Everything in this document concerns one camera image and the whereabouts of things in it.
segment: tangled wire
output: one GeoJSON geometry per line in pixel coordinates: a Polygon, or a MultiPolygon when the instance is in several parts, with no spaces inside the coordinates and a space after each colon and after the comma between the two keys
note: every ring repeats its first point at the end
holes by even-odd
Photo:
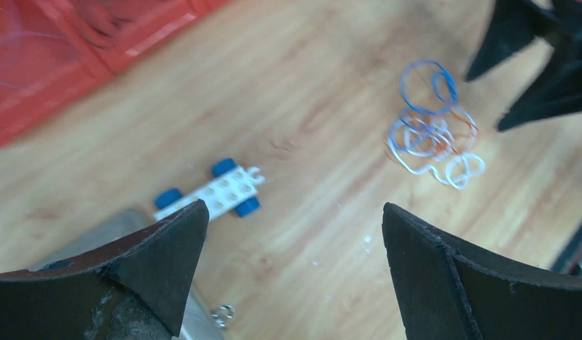
{"type": "Polygon", "coordinates": [[[485,171],[485,162],[477,155],[469,152],[479,132],[472,117],[459,106],[459,97],[455,81],[449,72],[438,62],[433,60],[420,60],[409,64],[401,73],[401,96],[408,107],[399,113],[399,119],[392,124],[388,134],[388,145],[397,160],[412,174],[421,175],[429,171],[435,178],[456,189],[464,189],[469,179],[480,176],[485,171]],[[444,106],[439,110],[430,110],[422,106],[414,105],[407,95],[405,81],[415,68],[424,65],[435,65],[440,70],[431,76],[432,89],[436,97],[444,106]],[[443,96],[440,91],[440,83],[444,82],[449,90],[448,96],[443,96]],[[453,119],[468,127],[466,134],[454,134],[449,130],[448,119],[453,119]],[[401,146],[396,139],[399,136],[401,146]],[[424,157],[435,162],[443,162],[448,157],[451,159],[445,165],[444,177],[432,164],[426,164],[419,169],[412,169],[401,157],[401,153],[411,154],[416,157],[424,157]],[[478,163],[475,169],[470,162],[478,163]],[[456,166],[462,165],[463,172],[452,175],[456,166]]]}

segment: blue wheel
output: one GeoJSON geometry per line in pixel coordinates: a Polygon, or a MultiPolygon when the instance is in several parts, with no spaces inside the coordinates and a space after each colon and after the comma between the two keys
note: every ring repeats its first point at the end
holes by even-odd
{"type": "Polygon", "coordinates": [[[237,205],[235,208],[236,215],[238,217],[245,217],[251,215],[254,211],[259,209],[261,205],[257,200],[257,197],[251,197],[247,199],[245,202],[237,205]]]}
{"type": "Polygon", "coordinates": [[[223,174],[229,172],[230,170],[237,167],[236,162],[232,158],[222,159],[218,163],[211,166],[211,174],[214,178],[222,176],[223,174]]]}
{"type": "Polygon", "coordinates": [[[182,192],[178,188],[171,188],[155,198],[157,209],[167,208],[172,203],[182,198],[182,192]]]}

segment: blue wire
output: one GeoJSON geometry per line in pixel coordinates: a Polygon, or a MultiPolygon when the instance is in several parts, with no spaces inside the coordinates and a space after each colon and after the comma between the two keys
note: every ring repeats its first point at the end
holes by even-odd
{"type": "Polygon", "coordinates": [[[459,98],[458,98],[458,91],[457,91],[456,82],[454,81],[452,75],[449,74],[449,72],[439,62],[436,62],[434,60],[423,59],[423,60],[418,60],[417,62],[413,62],[413,63],[409,64],[401,72],[401,77],[399,79],[399,86],[401,88],[401,97],[403,98],[405,103],[408,104],[409,108],[411,108],[412,110],[414,110],[416,113],[418,113],[420,115],[444,115],[444,114],[449,113],[451,111],[452,106],[455,106],[456,104],[458,104],[459,98]],[[435,95],[437,96],[437,98],[440,101],[442,101],[443,103],[445,103],[444,108],[441,108],[441,109],[435,110],[435,111],[433,111],[433,110],[431,111],[431,110],[428,110],[426,108],[423,108],[422,106],[417,106],[417,105],[413,104],[410,101],[410,99],[408,99],[408,93],[407,93],[407,90],[405,89],[405,80],[408,78],[408,75],[410,74],[410,72],[412,72],[414,69],[416,69],[418,67],[421,67],[424,65],[430,65],[430,64],[435,65],[435,66],[440,68],[440,71],[435,72],[430,77],[430,81],[432,83],[432,90],[435,92],[435,95]],[[439,91],[439,83],[441,82],[441,80],[443,80],[445,82],[447,89],[449,89],[449,98],[444,98],[443,95],[441,94],[441,92],[439,91]]]}
{"type": "MultiPolygon", "coordinates": [[[[416,139],[416,141],[414,141],[415,144],[413,144],[413,147],[417,147],[422,142],[424,142],[424,140],[430,135],[431,129],[430,129],[430,127],[424,126],[424,125],[415,127],[415,126],[411,125],[410,123],[406,122],[405,117],[409,114],[409,112],[416,112],[419,115],[444,115],[444,114],[450,113],[452,106],[457,105],[459,102],[456,82],[453,79],[452,75],[449,74],[449,72],[439,62],[436,62],[434,60],[422,59],[422,60],[418,60],[416,62],[409,64],[407,67],[405,67],[405,69],[403,69],[403,71],[401,72],[401,75],[400,75],[400,79],[399,79],[399,87],[400,87],[400,91],[401,91],[401,97],[403,98],[405,103],[408,104],[408,107],[406,107],[400,111],[399,119],[401,119],[403,124],[408,126],[410,129],[422,132],[422,134],[420,136],[418,136],[418,139],[416,139]],[[412,72],[414,69],[416,69],[418,67],[430,65],[430,64],[435,65],[435,66],[440,68],[440,71],[435,72],[430,77],[430,81],[432,83],[432,90],[435,92],[436,97],[441,102],[443,102],[445,104],[445,107],[440,108],[439,110],[429,110],[425,107],[413,104],[410,101],[410,99],[408,98],[408,93],[407,93],[407,90],[405,89],[405,80],[408,78],[408,75],[410,74],[410,72],[412,72]],[[445,85],[447,86],[447,89],[449,90],[449,98],[443,97],[443,95],[441,94],[441,91],[439,90],[439,83],[441,81],[445,82],[445,85]]],[[[389,140],[393,143],[393,146],[398,151],[406,152],[407,151],[406,147],[399,147],[399,145],[397,145],[397,142],[395,141],[395,138],[394,138],[395,137],[394,133],[395,133],[395,129],[391,129],[389,131],[389,136],[388,136],[389,140]]]]}

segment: wood grain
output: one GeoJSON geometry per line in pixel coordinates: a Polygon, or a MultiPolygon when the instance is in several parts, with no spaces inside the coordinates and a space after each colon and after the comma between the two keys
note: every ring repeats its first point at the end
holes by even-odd
{"type": "MultiPolygon", "coordinates": [[[[397,203],[499,254],[548,267],[582,218],[582,115],[500,135],[539,71],[532,46],[472,84],[486,173],[465,191],[390,158],[398,74],[420,58],[459,78],[491,1],[237,0],[99,93],[0,150],[0,271],[61,248],[224,157],[262,169],[263,209],[211,223],[195,276],[233,305],[231,339],[404,339],[381,239],[397,203]]],[[[431,104],[430,85],[410,88],[431,104]]]]}

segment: white wire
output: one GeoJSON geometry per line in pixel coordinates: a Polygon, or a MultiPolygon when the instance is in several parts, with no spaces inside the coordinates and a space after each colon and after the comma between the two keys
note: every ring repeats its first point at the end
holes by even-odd
{"type": "MultiPolygon", "coordinates": [[[[464,148],[470,149],[472,147],[472,144],[474,143],[474,140],[476,139],[476,135],[478,132],[478,130],[476,129],[476,124],[472,117],[465,110],[461,108],[455,108],[454,112],[461,113],[466,118],[468,118],[468,120],[471,123],[471,137],[466,141],[466,145],[464,148]]],[[[485,161],[483,161],[482,158],[480,158],[476,154],[473,154],[471,152],[463,152],[451,158],[445,165],[444,178],[439,175],[439,171],[432,164],[427,164],[419,169],[414,170],[399,155],[399,152],[407,152],[409,154],[412,154],[413,156],[432,158],[436,162],[442,162],[447,158],[447,156],[449,156],[452,153],[452,143],[455,142],[455,138],[454,135],[447,128],[447,121],[440,116],[431,117],[431,119],[433,121],[429,125],[426,125],[425,122],[422,121],[422,119],[420,118],[412,118],[410,116],[406,116],[403,119],[401,118],[398,119],[394,124],[392,124],[391,129],[389,130],[388,146],[389,148],[391,148],[391,151],[393,152],[393,155],[395,155],[395,158],[397,158],[401,165],[403,165],[410,173],[415,175],[422,175],[430,171],[439,182],[453,186],[454,188],[459,190],[465,189],[466,185],[468,185],[469,179],[482,175],[486,168],[485,161]],[[410,125],[420,126],[424,130],[418,131],[412,128],[410,125]],[[405,151],[398,150],[396,143],[394,142],[394,138],[397,135],[399,128],[401,127],[405,127],[405,130],[403,131],[403,142],[405,145],[405,151]],[[431,148],[426,151],[420,152],[414,150],[414,148],[417,147],[417,145],[412,145],[413,142],[412,136],[417,136],[420,138],[420,140],[418,141],[418,145],[422,144],[423,142],[422,136],[425,138],[425,140],[430,139],[431,148]],[[446,147],[444,148],[443,152],[441,152],[438,155],[435,155],[436,146],[439,145],[440,143],[443,143],[446,147]],[[474,160],[475,162],[479,163],[479,166],[478,168],[476,168],[475,171],[471,170],[469,160],[474,160]],[[464,167],[464,173],[452,177],[452,172],[458,164],[462,164],[462,166],[464,167]]]]}

